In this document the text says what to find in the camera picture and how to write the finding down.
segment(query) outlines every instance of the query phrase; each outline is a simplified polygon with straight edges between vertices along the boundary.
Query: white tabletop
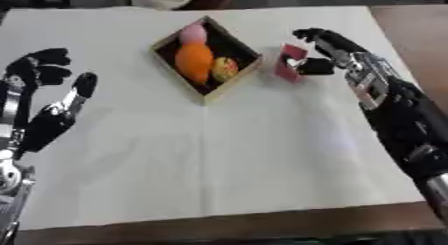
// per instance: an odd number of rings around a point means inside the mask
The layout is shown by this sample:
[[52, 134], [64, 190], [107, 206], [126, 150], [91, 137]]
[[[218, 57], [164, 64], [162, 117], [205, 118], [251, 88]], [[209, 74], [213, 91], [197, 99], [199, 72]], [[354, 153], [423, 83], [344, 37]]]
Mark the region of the white tabletop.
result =
[[[203, 107], [148, 53], [210, 15], [264, 55], [262, 67]], [[0, 29], [0, 67], [67, 47], [74, 73], [99, 86], [76, 126], [24, 159], [38, 183], [25, 228], [421, 200], [375, 139], [341, 73], [299, 85], [272, 76], [291, 32], [332, 29], [411, 75], [364, 7], [159, 12], [19, 10]], [[71, 85], [38, 92], [34, 111]]]

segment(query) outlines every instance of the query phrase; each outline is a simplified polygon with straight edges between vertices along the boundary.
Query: yellow ball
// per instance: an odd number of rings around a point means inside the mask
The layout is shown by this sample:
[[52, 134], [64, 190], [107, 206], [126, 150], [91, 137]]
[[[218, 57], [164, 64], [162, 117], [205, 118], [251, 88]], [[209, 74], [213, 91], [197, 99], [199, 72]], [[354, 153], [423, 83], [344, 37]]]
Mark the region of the yellow ball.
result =
[[226, 82], [238, 74], [237, 63], [227, 57], [220, 57], [215, 60], [212, 67], [212, 75], [217, 81]]

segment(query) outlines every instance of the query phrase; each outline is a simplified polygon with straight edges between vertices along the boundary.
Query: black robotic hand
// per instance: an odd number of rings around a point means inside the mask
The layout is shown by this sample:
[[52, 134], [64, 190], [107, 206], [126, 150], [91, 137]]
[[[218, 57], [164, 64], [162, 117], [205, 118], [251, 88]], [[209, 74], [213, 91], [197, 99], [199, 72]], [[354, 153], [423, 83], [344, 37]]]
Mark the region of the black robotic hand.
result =
[[6, 67], [4, 81], [35, 91], [41, 85], [59, 85], [71, 71], [64, 68], [70, 64], [65, 48], [53, 48], [30, 53]]
[[59, 85], [71, 75], [71, 71], [64, 68], [70, 64], [65, 48], [46, 49], [27, 54], [6, 67], [0, 82], [0, 107], [5, 108], [5, 102], [17, 102], [17, 109], [4, 111], [4, 122], [17, 128], [25, 128], [28, 123], [31, 99], [39, 86]]

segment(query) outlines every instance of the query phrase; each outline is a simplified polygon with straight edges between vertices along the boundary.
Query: ball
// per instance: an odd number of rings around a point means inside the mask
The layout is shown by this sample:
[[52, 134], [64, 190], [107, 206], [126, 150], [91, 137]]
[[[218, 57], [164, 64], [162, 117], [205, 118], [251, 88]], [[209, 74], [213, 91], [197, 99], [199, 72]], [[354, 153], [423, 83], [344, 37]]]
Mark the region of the ball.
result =
[[200, 24], [192, 24], [184, 28], [179, 35], [182, 44], [202, 43], [207, 42], [207, 32]]
[[237, 63], [227, 57], [220, 57], [215, 60], [212, 67], [212, 75], [217, 81], [226, 82], [238, 74]]
[[204, 85], [213, 64], [213, 53], [205, 44], [186, 44], [177, 52], [175, 63], [182, 75]]

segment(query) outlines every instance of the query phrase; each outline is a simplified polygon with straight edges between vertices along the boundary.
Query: pink ball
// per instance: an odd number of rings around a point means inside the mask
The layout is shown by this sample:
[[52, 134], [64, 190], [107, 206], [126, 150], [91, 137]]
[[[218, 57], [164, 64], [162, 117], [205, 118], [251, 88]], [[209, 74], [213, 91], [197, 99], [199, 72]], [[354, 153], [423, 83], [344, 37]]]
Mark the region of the pink ball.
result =
[[188, 43], [206, 43], [207, 42], [207, 32], [204, 27], [199, 24], [192, 24], [185, 27], [179, 36], [180, 42], [182, 44]]

